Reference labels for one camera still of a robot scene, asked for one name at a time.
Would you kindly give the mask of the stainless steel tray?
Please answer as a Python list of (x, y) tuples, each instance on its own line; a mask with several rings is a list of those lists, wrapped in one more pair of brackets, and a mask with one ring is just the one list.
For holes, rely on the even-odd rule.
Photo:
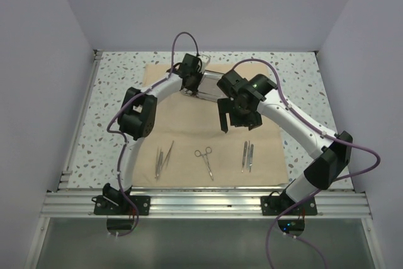
[(181, 94), (184, 96), (194, 97), (201, 100), (217, 102), (218, 99), (226, 98), (227, 96), (217, 86), (218, 81), (224, 74), (221, 72), (214, 72), (206, 70), (201, 79), (198, 91), (192, 93), (190, 90), (182, 90)]

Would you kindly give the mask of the steel scalpel handle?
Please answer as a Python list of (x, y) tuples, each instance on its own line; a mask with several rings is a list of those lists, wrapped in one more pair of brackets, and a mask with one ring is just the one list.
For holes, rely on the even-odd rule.
[(242, 153), (242, 168), (241, 168), (242, 173), (244, 172), (245, 168), (247, 167), (247, 161), (249, 158), (249, 145), (250, 145), (249, 141), (244, 142), (244, 148), (243, 148), (243, 153)]
[(249, 148), (249, 155), (248, 155), (248, 169), (249, 169), (249, 172), (251, 172), (252, 166), (253, 166), (253, 153), (254, 153), (254, 144), (251, 144), (250, 148)]

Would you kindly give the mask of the steel forceps with rings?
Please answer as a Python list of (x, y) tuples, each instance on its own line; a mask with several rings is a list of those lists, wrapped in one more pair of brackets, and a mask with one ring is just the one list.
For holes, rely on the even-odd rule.
[(212, 169), (211, 169), (209, 159), (208, 159), (208, 155), (211, 153), (212, 153), (212, 148), (209, 146), (207, 146), (204, 151), (195, 150), (195, 152), (194, 152), (196, 157), (201, 157), (203, 159), (205, 166), (207, 167), (209, 177), (213, 181), (214, 177), (213, 177)]

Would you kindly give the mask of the beige cloth wrap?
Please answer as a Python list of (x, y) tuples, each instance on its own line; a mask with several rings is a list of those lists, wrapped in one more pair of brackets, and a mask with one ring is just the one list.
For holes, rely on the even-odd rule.
[[(168, 166), (162, 166), (156, 180), (157, 149), (162, 148), (164, 162), (172, 141)], [(245, 141), (254, 144), (253, 166), (249, 172), (247, 161), (242, 173)], [(208, 159), (213, 181), (203, 159), (194, 154), (207, 146), (212, 148)], [(262, 126), (256, 129), (231, 127), (224, 133), (216, 103), (181, 93), (172, 94), (158, 104), (154, 128), (140, 147), (132, 175), (133, 185), (141, 187), (272, 186), (287, 181), (277, 124), (263, 118)]]

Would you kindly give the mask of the thin steel probe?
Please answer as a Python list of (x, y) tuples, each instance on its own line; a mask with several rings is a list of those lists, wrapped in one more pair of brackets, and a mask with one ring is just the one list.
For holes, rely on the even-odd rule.
[(162, 166), (165, 167), (165, 168), (168, 166), (169, 158), (171, 156), (171, 152), (172, 152), (172, 149), (173, 149), (173, 145), (174, 145), (174, 141), (172, 141), (171, 146), (170, 146), (170, 148), (169, 148), (169, 150), (167, 152), (166, 158), (165, 158), (165, 160), (164, 160), (164, 162), (162, 164)]

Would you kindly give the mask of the steel tweezers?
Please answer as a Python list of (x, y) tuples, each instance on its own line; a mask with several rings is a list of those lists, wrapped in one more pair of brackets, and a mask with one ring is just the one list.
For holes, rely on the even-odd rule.
[(158, 180), (162, 168), (162, 162), (163, 162), (163, 151), (162, 148), (159, 147), (157, 149), (157, 155), (156, 155), (156, 167), (155, 167), (155, 179)]

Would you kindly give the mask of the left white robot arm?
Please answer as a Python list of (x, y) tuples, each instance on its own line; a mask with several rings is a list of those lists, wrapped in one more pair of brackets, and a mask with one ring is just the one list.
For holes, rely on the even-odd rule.
[(144, 139), (154, 128), (157, 105), (183, 89), (196, 93), (205, 66), (200, 54), (185, 54), (183, 60), (173, 64), (158, 81), (142, 89), (127, 90), (122, 107), (106, 128), (107, 132), (119, 134), (124, 139), (117, 160), (114, 182), (117, 187), (108, 183), (103, 188), (109, 207), (117, 214), (124, 214), (131, 206), (128, 194), (132, 187), (133, 169)]

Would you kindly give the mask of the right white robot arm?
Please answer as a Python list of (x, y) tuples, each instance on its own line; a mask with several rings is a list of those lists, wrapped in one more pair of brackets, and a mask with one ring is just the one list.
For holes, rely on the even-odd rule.
[(247, 80), (229, 71), (217, 86), (225, 95), (217, 101), (223, 132), (229, 126), (255, 129), (267, 117), (291, 135), (312, 158), (303, 174), (281, 193), (280, 205), (284, 212), (296, 213), (302, 208), (303, 199), (316, 190), (327, 190), (349, 164), (352, 136), (321, 127), (308, 115), (298, 119), (291, 112), (292, 103), (280, 98), (278, 86), (267, 76), (258, 74)]

